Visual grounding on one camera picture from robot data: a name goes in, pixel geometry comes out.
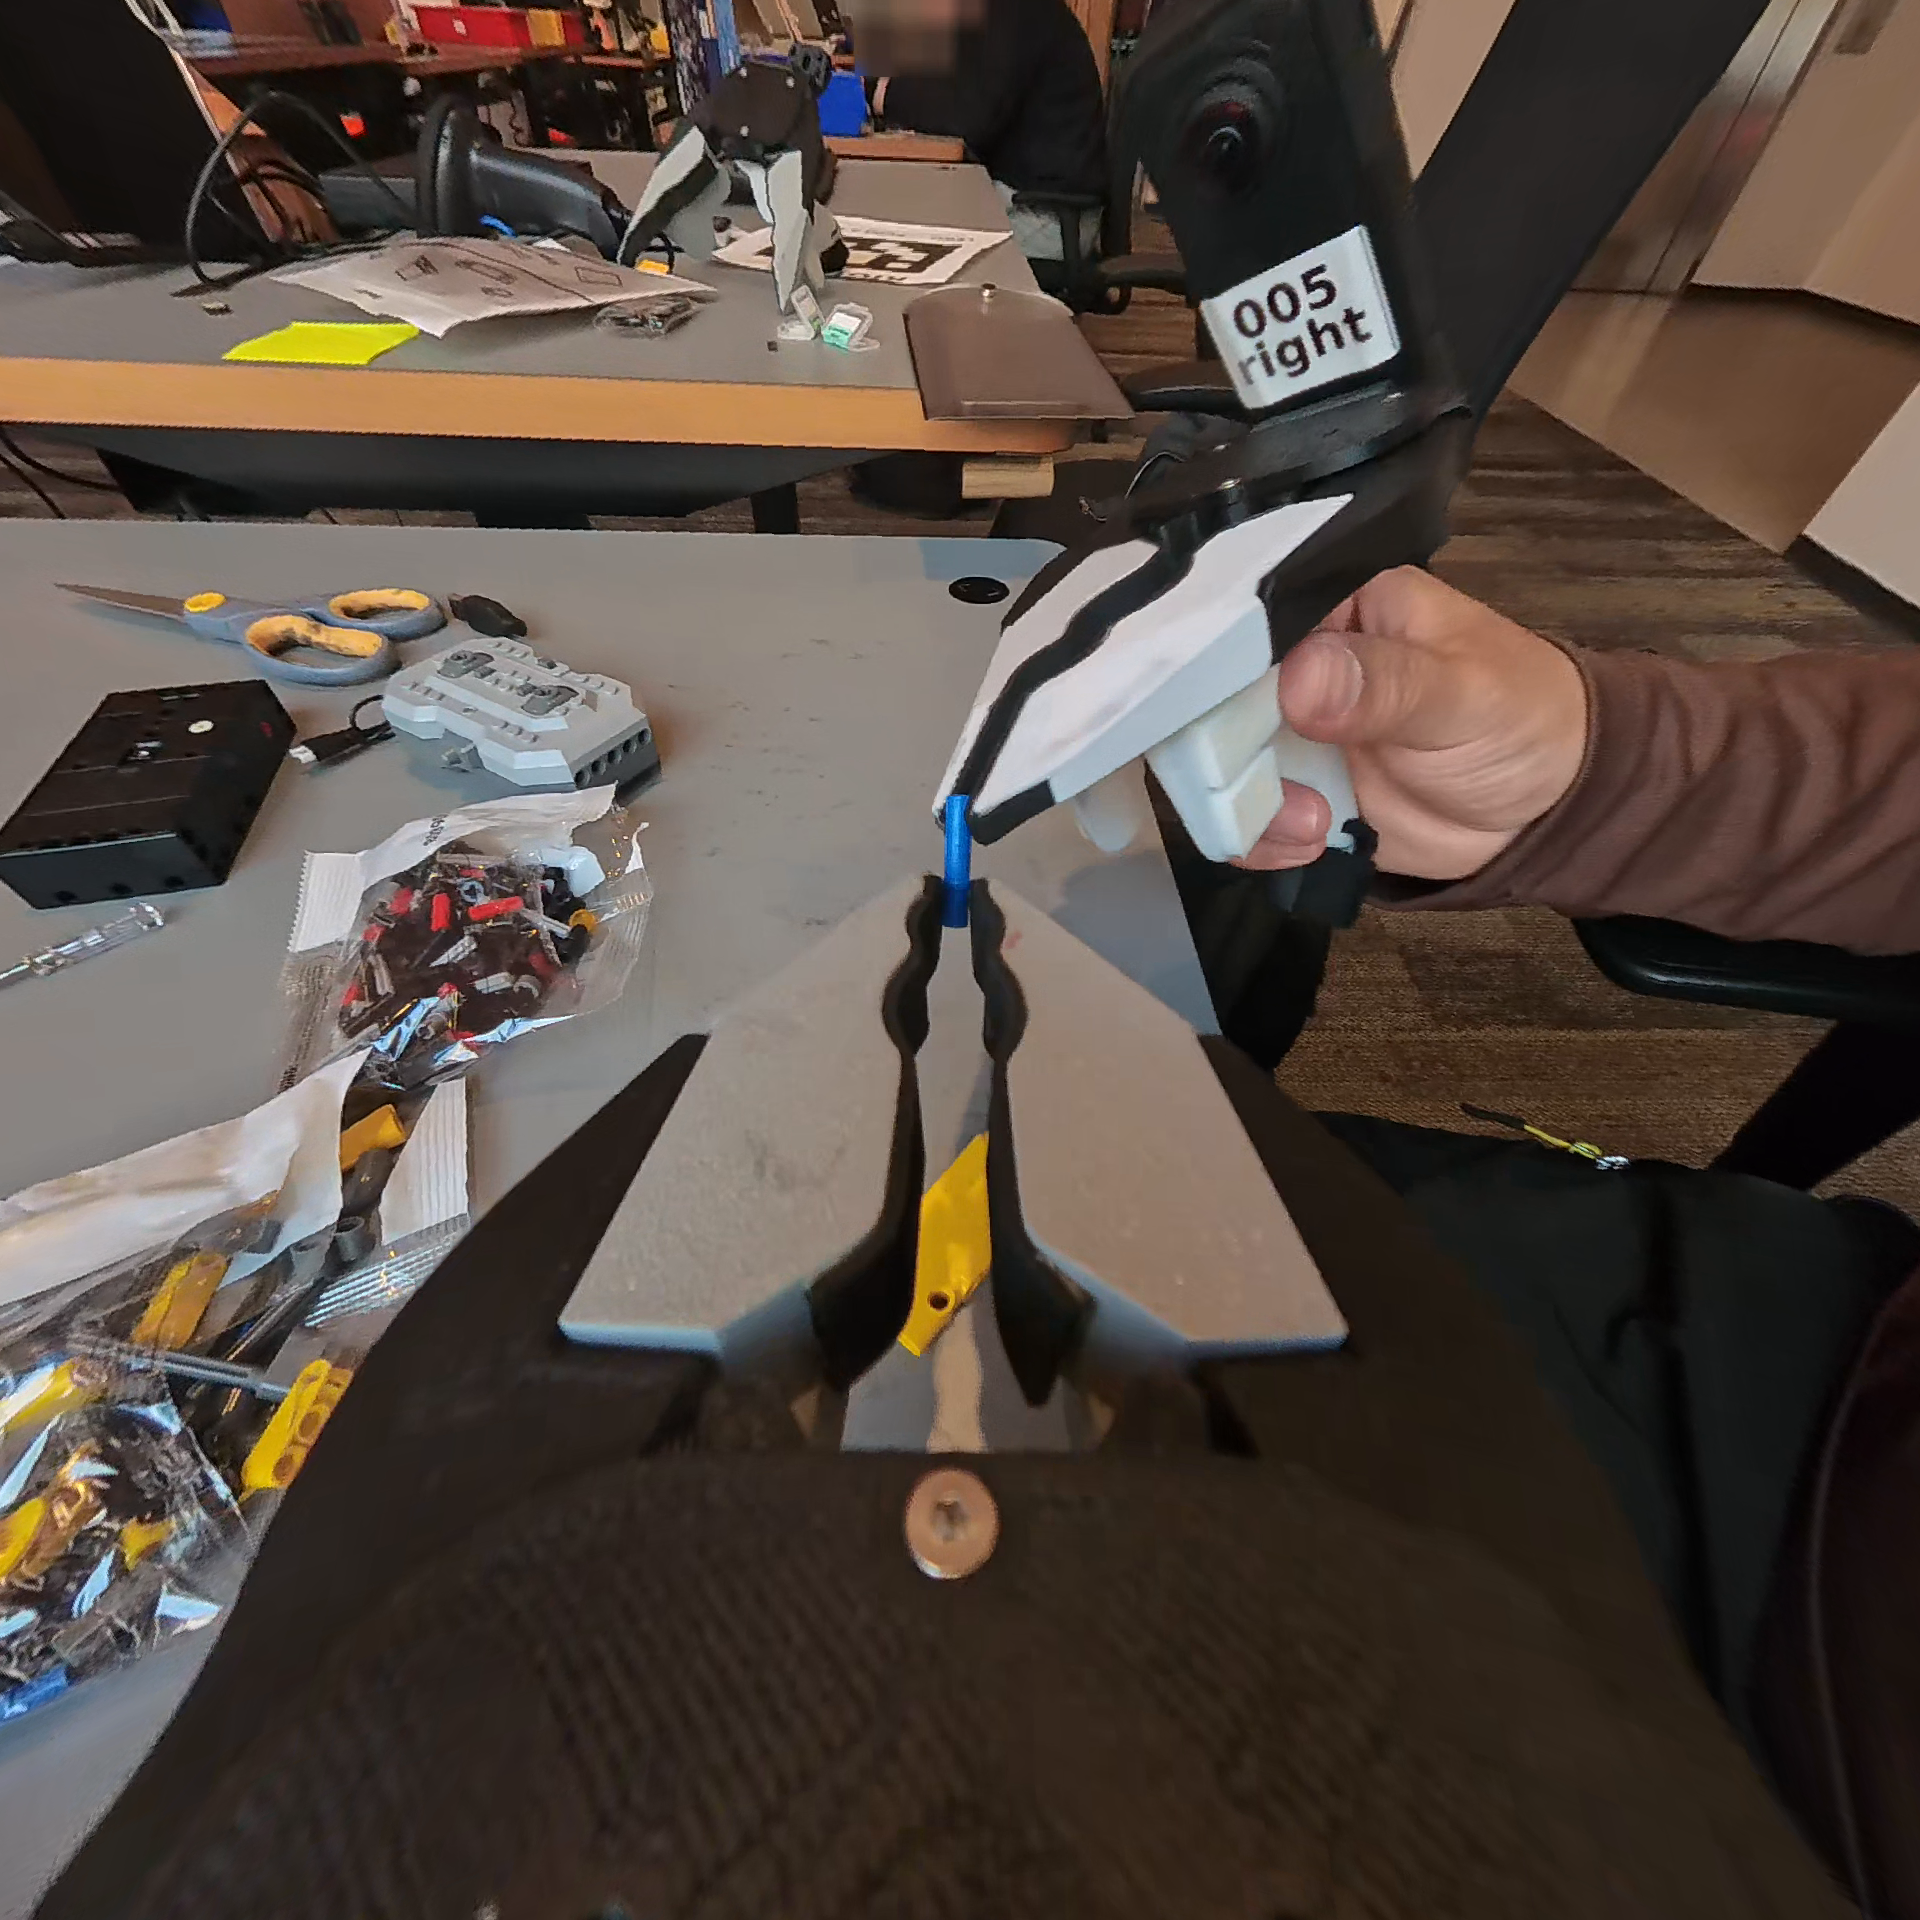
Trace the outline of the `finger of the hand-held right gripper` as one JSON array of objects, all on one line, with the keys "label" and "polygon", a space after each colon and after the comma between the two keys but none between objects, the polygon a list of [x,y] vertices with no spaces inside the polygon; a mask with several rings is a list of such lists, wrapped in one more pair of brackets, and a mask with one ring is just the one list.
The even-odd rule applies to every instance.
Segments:
[{"label": "finger of the hand-held right gripper", "polygon": [[[1123,617],[1172,592],[1199,603],[1262,592],[1262,583],[1347,515],[1351,503],[1351,494],[1296,501],[1220,532],[1187,556],[1150,542],[1125,542],[1086,555],[1003,626],[1001,641],[1012,639],[1019,651],[1042,651],[1038,665],[1022,665],[1014,673],[1014,693],[1034,691],[1047,669],[1090,658]],[[982,767],[985,749],[972,748],[971,712],[933,801],[942,806],[947,795],[962,792],[972,804],[972,772]]]},{"label": "finger of the hand-held right gripper", "polygon": [[1014,673],[1042,651],[1003,639],[972,701],[972,839],[982,847],[1069,804],[1273,665],[1260,592],[1163,599],[1123,617],[1090,658],[1047,669],[1027,697]]}]

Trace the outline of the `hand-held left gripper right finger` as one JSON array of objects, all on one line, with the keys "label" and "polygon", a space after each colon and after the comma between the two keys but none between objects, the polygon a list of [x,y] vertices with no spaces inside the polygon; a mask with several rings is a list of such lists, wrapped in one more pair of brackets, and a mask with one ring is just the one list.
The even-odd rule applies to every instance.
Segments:
[{"label": "hand-held left gripper right finger", "polygon": [[1199,1361],[1335,1352],[1348,1321],[1239,1119],[1231,1058],[1060,922],[972,885],[995,1326],[1027,1406]]}]

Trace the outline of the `yellow panel brick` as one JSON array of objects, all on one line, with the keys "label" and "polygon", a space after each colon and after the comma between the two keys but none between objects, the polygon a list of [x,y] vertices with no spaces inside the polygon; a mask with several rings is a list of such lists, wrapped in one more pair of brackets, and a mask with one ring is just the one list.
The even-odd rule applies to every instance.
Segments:
[{"label": "yellow panel brick", "polygon": [[905,1355],[926,1357],[987,1279],[990,1258],[987,1135],[978,1134],[924,1192],[914,1303],[900,1331]]}]

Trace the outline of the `grey desk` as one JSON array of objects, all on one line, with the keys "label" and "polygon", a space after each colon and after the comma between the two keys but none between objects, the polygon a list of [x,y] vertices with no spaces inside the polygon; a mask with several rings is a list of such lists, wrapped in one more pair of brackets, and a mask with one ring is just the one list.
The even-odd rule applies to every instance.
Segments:
[{"label": "grey desk", "polygon": [[[939,868],[929,795],[995,641],[962,574],[1019,588],[1045,550],[1006,542],[666,534],[344,532],[330,527],[6,524],[6,816],[111,691],[237,679],[237,651],[105,612],[106,589],[488,592],[563,663],[633,683],[664,780],[642,797],[655,900],[618,1002],[483,1065],[471,1094],[474,1228],[664,1045],[785,968],[852,910]],[[483,782],[393,745],[335,772],[274,776],[231,879],[166,894],[162,933],[6,989],[6,1197],[250,1112],[274,1092],[279,968],[304,852],[360,852],[478,801]],[[1123,973],[1211,1022],[1159,839],[1105,860],[1051,816],[980,853]],[[849,1406],[852,1448],[1022,1445],[987,1413],[1003,1364],[985,1308],[933,1359],[887,1357]],[[6,1728],[6,1823],[29,1789],[78,1821],[145,1757],[213,1634]]]}]

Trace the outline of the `person's right hand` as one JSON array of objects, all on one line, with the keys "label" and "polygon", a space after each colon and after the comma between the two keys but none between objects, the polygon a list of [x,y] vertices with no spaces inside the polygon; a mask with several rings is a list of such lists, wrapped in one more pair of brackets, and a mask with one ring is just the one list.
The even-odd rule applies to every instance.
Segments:
[{"label": "person's right hand", "polygon": [[1591,701],[1577,663],[1432,580],[1368,580],[1279,663],[1283,725],[1347,758],[1392,877],[1486,868],[1566,795]]}]

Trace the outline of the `bag of black red pins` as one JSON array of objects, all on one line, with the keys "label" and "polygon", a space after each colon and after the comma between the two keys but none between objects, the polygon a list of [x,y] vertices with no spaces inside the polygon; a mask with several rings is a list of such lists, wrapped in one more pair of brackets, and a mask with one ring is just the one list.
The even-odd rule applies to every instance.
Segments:
[{"label": "bag of black red pins", "polygon": [[278,1089],[338,1060],[412,1094],[624,993],[650,927],[638,791],[525,791],[307,852]]}]

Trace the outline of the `printed marker sheet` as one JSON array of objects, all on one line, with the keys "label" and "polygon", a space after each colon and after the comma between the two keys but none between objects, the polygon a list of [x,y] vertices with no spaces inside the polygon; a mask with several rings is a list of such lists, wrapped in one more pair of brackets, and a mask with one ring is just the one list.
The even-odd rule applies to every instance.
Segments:
[{"label": "printed marker sheet", "polygon": [[966,267],[1008,242],[1008,232],[835,216],[834,237],[818,250],[818,286],[831,277],[852,277],[853,283],[910,289],[945,287]]}]

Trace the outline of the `grey hub brick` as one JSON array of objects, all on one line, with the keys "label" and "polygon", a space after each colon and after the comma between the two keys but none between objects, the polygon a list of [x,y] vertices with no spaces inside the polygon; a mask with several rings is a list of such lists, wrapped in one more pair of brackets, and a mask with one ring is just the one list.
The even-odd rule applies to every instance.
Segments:
[{"label": "grey hub brick", "polygon": [[396,673],[382,717],[444,741],[444,762],[516,787],[633,787],[658,780],[650,717],[628,683],[580,673],[520,641],[465,641]]}]

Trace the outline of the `unused black grey gripper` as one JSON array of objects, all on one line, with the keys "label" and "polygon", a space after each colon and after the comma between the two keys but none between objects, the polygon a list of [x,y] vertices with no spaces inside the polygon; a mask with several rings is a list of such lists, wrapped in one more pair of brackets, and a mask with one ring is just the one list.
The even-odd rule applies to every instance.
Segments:
[{"label": "unused black grey gripper", "polygon": [[829,203],[835,157],[818,114],[831,76],[834,58],[821,44],[794,44],[787,62],[745,62],[727,74],[660,152],[614,261],[633,267],[655,242],[712,260],[714,220],[741,184],[772,240],[782,319],[821,333],[826,281],[849,260]]}]

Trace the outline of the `black office chair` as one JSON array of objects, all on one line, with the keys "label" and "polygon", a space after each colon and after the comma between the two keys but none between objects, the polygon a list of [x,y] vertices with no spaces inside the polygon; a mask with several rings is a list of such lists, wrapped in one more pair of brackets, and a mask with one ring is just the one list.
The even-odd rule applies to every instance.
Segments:
[{"label": "black office chair", "polygon": [[1796,1192],[1918,1119],[1918,957],[1734,942],[1648,917],[1583,917],[1591,961],[1635,995],[1827,1022],[1828,1035],[1712,1164]]}]

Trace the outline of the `white paper sheets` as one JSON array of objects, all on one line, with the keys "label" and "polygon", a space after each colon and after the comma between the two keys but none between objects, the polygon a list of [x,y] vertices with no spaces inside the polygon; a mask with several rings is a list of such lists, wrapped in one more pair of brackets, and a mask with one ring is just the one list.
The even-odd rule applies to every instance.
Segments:
[{"label": "white paper sheets", "polygon": [[431,339],[493,319],[589,312],[641,297],[717,297],[714,287],[672,273],[638,273],[556,242],[488,237],[396,240],[281,269],[274,281]]}]

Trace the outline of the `grey yellow scissors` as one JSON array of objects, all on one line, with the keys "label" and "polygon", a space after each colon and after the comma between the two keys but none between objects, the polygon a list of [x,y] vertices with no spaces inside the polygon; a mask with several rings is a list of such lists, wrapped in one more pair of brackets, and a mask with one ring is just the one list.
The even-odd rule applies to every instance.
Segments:
[{"label": "grey yellow scissors", "polygon": [[62,589],[234,645],[267,675],[314,689],[383,682],[396,673],[405,644],[448,627],[441,603],[420,589],[347,589],[293,603],[257,603],[225,592],[178,598],[82,585]]}]

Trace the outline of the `black battery box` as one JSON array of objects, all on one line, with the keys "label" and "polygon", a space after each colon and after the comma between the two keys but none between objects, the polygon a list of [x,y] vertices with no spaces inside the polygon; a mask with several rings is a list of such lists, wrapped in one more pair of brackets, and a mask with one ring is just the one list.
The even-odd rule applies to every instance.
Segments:
[{"label": "black battery box", "polygon": [[3,828],[3,882],[34,910],[220,886],[298,725],[270,683],[118,691]]}]

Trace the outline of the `black handheld scanner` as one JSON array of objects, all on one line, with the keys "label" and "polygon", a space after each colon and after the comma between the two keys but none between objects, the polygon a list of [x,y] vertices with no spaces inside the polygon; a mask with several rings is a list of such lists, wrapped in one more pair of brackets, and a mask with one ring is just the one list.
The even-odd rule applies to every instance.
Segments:
[{"label": "black handheld scanner", "polygon": [[628,222],[586,165],[505,148],[465,99],[426,107],[413,160],[422,237],[483,237],[498,225],[533,240],[581,240],[618,260]]}]

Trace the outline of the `yellow sticky note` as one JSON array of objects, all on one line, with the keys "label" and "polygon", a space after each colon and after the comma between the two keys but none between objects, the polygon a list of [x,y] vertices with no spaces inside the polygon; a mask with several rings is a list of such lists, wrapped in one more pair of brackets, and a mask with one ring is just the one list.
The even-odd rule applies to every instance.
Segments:
[{"label": "yellow sticky note", "polygon": [[413,340],[420,340],[420,329],[410,324],[294,321],[237,343],[223,361],[270,369],[368,369]]}]

